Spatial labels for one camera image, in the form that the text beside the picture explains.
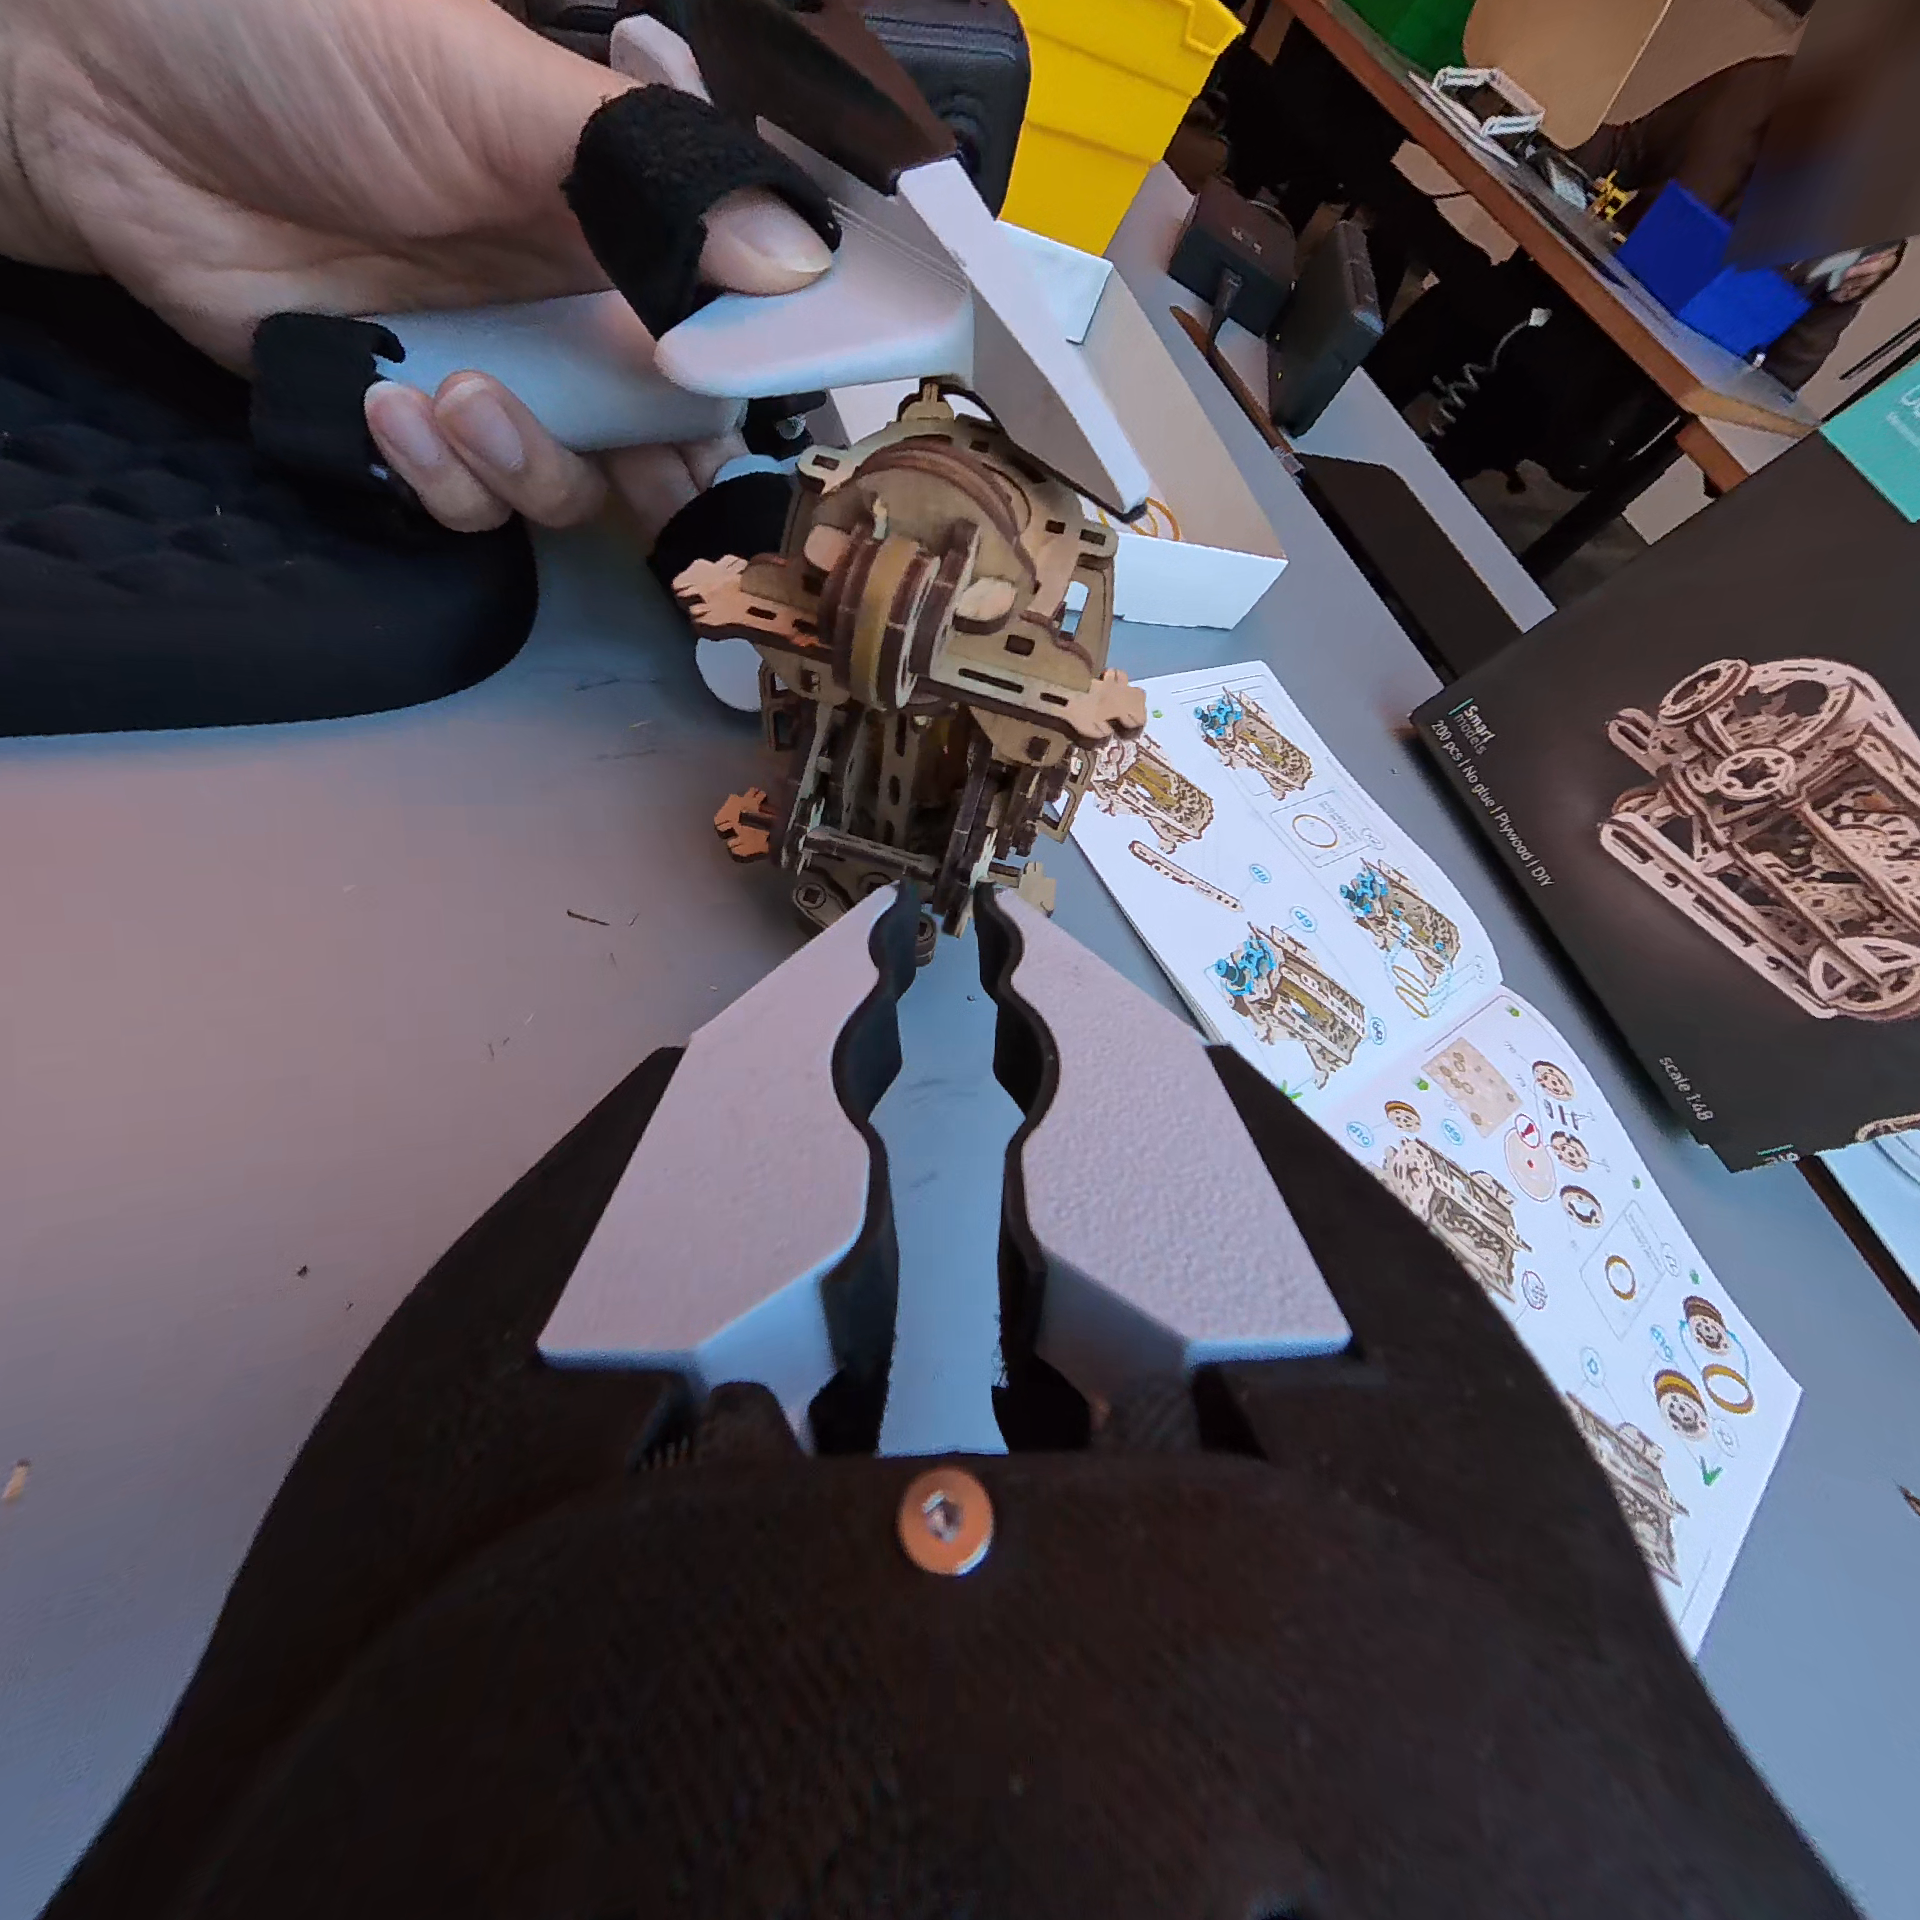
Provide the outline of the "green plastic bin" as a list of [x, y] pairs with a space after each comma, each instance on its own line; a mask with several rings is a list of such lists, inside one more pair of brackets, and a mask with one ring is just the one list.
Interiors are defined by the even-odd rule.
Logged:
[[1475, 6], [1475, 0], [1350, 2], [1370, 30], [1427, 72], [1464, 63], [1463, 37]]

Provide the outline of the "wooden background desk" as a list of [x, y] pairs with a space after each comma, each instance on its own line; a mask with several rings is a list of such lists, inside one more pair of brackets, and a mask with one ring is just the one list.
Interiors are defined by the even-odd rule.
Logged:
[[1774, 377], [1727, 354], [1666, 312], [1610, 253], [1604, 234], [1552, 209], [1536, 174], [1501, 156], [1443, 106], [1421, 69], [1381, 38], [1349, 4], [1244, 4], [1260, 57], [1280, 44], [1280, 21], [1301, 23], [1354, 82], [1397, 121], [1518, 250], [1573, 301], [1677, 408], [1677, 445], [1717, 492], [1730, 492], [1816, 416]]

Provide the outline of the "white plastic frame part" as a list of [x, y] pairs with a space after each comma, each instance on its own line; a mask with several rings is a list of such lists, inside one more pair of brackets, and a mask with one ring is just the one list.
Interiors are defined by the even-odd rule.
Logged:
[[1427, 79], [1429, 94], [1464, 130], [1488, 144], [1539, 132], [1544, 109], [1498, 65], [1440, 65]]

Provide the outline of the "illustrated instruction booklet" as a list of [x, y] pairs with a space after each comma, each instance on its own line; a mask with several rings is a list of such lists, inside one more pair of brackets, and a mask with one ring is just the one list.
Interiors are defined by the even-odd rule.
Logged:
[[1468, 1268], [1698, 1653], [1802, 1388], [1464, 896], [1263, 663], [1147, 678], [1072, 839], [1213, 1042]]

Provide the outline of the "beige chair back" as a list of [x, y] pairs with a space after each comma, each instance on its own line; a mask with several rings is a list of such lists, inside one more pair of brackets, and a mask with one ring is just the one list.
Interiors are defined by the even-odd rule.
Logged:
[[1564, 151], [1613, 106], [1671, 2], [1477, 2], [1463, 28], [1468, 63], [1498, 65], [1541, 109]]

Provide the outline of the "black quilted cushion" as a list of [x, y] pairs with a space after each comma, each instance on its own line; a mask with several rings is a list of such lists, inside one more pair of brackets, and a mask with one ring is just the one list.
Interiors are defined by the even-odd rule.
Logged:
[[2, 733], [295, 724], [517, 657], [525, 529], [261, 460], [248, 385], [110, 278], [4, 257]]

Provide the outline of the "person's left hand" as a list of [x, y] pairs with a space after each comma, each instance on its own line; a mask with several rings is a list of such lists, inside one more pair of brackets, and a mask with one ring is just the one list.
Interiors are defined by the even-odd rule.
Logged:
[[4, 256], [235, 373], [280, 311], [581, 294], [563, 177], [628, 87], [484, 2], [4, 4]]

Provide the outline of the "black box-shaped device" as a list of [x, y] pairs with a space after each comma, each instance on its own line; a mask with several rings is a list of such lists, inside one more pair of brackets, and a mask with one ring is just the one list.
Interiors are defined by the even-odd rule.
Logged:
[[1310, 432], [1382, 335], [1367, 233], [1334, 222], [1308, 256], [1269, 342], [1266, 407], [1296, 438]]
[[1296, 268], [1298, 233], [1286, 217], [1222, 175], [1200, 185], [1167, 257], [1178, 285], [1256, 338], [1274, 335]]

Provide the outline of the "yellow plastic bin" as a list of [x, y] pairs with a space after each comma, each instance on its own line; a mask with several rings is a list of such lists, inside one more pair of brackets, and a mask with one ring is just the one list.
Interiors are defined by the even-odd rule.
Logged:
[[1030, 82], [1000, 217], [1101, 256], [1240, 34], [1218, 2], [1014, 2]]

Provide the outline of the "wooden mechanical model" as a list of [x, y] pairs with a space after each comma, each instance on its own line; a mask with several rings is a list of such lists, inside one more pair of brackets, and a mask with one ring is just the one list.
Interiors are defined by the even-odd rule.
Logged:
[[906, 880], [925, 953], [986, 885], [1050, 912], [1038, 840], [1066, 840], [1098, 754], [1146, 729], [1108, 664], [1117, 544], [947, 380], [803, 452], [781, 541], [671, 583], [698, 640], [759, 663], [780, 782], [715, 812], [732, 856], [773, 858], [814, 928]]

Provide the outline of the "black model kit box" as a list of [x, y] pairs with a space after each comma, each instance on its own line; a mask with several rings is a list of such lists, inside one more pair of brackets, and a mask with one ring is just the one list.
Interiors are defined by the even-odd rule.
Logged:
[[1414, 711], [1727, 1168], [1916, 1130], [1917, 373]]

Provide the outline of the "white cardboard tray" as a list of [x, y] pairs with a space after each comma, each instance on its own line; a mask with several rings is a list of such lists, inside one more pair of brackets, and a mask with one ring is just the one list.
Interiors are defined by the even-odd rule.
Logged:
[[1180, 544], [1119, 535], [1117, 514], [1084, 498], [1117, 536], [1114, 612], [1136, 624], [1227, 630], [1285, 569], [1285, 552], [1141, 301], [1107, 257], [1004, 223], [1040, 278], [1055, 326], [1107, 393], [1178, 514]]

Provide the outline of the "blue plastic bin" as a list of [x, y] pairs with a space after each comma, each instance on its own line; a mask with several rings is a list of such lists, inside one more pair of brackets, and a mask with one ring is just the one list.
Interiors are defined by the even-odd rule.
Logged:
[[1621, 241], [1616, 265], [1677, 309], [1720, 271], [1730, 238], [1730, 222], [1674, 177]]
[[1674, 314], [1717, 348], [1751, 358], [1778, 342], [1810, 305], [1807, 293], [1776, 269], [1720, 268]]

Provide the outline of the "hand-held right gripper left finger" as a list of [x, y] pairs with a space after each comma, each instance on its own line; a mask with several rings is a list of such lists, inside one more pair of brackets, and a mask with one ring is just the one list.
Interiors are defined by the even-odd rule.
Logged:
[[920, 896], [875, 892], [701, 1025], [540, 1335], [548, 1364], [763, 1385], [811, 1448], [875, 1448], [899, 1241], [874, 1110], [903, 1063]]

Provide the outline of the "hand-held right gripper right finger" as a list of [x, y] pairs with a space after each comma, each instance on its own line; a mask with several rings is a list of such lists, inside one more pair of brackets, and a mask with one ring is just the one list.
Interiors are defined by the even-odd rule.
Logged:
[[992, 1070], [1020, 1108], [998, 1206], [998, 1399], [1115, 1401], [1354, 1333], [1210, 1047], [1014, 894], [978, 892]]

